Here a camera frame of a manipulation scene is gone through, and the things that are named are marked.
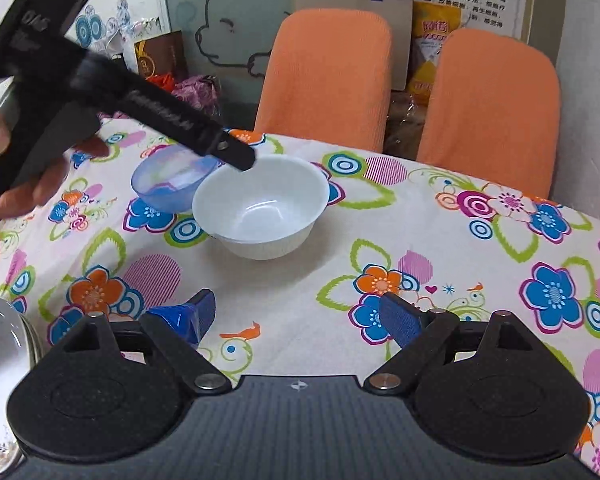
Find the white ceramic bowl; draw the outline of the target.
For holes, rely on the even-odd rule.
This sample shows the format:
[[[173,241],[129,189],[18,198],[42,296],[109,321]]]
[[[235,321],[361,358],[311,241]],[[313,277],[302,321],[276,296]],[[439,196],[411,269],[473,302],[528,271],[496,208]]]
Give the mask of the white ceramic bowl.
[[[193,215],[232,254],[273,260],[296,250],[329,202],[322,170],[298,157],[261,155],[239,171],[225,165],[199,185]]]

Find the translucent blue plastic bowl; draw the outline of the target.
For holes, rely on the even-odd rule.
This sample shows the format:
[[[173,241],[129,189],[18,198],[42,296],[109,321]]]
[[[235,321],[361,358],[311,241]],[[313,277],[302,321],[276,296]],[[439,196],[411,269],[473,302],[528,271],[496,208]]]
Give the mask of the translucent blue plastic bowl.
[[[185,214],[192,209],[201,182],[222,162],[198,156],[181,145],[169,145],[140,163],[131,177],[136,195],[148,206],[170,214]]]

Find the white plate with floral motif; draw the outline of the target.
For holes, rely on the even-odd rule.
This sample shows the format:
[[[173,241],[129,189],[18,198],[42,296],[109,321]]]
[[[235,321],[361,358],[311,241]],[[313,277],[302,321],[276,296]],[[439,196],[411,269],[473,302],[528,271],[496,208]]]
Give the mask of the white plate with floral motif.
[[[12,304],[0,299],[0,476],[21,458],[19,444],[7,420],[7,402],[40,354],[40,344],[29,323]]]

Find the floral tablecloth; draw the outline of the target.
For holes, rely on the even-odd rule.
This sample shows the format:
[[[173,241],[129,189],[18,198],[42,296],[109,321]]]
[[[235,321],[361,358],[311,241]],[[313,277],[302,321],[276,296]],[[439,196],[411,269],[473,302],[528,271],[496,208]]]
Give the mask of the floral tablecloth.
[[[317,166],[329,202],[298,249],[249,261],[192,214],[155,211],[133,191],[164,136],[122,119],[100,134],[106,157],[73,153],[44,207],[0,223],[0,297],[44,346],[87,313],[126,320],[208,288],[216,318],[201,351],[231,380],[363,377],[398,350],[378,318],[385,292],[466,321],[509,310],[585,388],[591,416],[576,452],[600,475],[600,220],[416,162],[251,133],[260,154]]]

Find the brown gift bag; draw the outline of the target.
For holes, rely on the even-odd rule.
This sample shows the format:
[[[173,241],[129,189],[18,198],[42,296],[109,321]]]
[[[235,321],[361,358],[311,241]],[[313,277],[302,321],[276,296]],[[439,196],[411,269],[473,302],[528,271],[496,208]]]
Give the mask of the brown gift bag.
[[[189,75],[183,34],[168,32],[134,44],[138,73],[144,78],[170,74],[176,82]]]

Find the glass panel with cartoon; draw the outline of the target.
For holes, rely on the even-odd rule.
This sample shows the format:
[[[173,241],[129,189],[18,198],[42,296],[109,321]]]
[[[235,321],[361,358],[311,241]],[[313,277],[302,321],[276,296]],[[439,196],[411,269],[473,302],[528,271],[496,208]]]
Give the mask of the glass panel with cartoon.
[[[291,0],[166,0],[189,69],[215,77],[228,102],[260,100],[266,66]]]

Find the right orange chair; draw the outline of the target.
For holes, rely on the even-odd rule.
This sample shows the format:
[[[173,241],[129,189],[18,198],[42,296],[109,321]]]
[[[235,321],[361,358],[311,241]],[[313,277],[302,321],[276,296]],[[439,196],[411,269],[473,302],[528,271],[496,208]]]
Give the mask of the right orange chair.
[[[462,28],[442,46],[416,160],[547,198],[559,123],[559,80],[544,53]]]

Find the orange chair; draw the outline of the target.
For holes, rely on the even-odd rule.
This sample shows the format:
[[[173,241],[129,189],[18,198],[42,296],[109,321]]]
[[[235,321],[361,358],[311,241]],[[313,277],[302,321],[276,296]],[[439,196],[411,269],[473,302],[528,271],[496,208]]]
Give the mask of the orange chair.
[[[388,23],[372,12],[290,14],[275,37],[254,130],[381,152],[391,46]]]
[[[442,46],[416,160],[547,198],[559,123],[559,80],[544,53],[462,28]]]

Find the left orange chair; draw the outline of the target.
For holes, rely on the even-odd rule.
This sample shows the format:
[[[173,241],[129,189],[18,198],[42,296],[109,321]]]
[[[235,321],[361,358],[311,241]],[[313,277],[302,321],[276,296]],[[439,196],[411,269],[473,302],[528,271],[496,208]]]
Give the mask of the left orange chair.
[[[388,23],[372,12],[290,14],[275,37],[254,130],[381,152],[391,46]]]

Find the brown paper bag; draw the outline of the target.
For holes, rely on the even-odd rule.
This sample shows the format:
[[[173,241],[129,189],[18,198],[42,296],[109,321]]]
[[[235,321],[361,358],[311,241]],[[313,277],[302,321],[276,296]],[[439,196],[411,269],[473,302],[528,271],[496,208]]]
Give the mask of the brown paper bag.
[[[392,36],[391,89],[403,91],[410,68],[413,0],[292,0],[294,10],[350,9],[373,12],[389,25]]]

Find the yellow snack bag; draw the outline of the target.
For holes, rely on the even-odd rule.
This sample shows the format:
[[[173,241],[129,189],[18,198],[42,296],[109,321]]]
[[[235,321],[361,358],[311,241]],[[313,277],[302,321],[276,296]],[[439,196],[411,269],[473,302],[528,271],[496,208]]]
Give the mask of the yellow snack bag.
[[[420,106],[427,106],[431,96],[440,53],[452,32],[460,28],[463,11],[457,6],[415,0],[412,27],[412,74],[406,91]]]

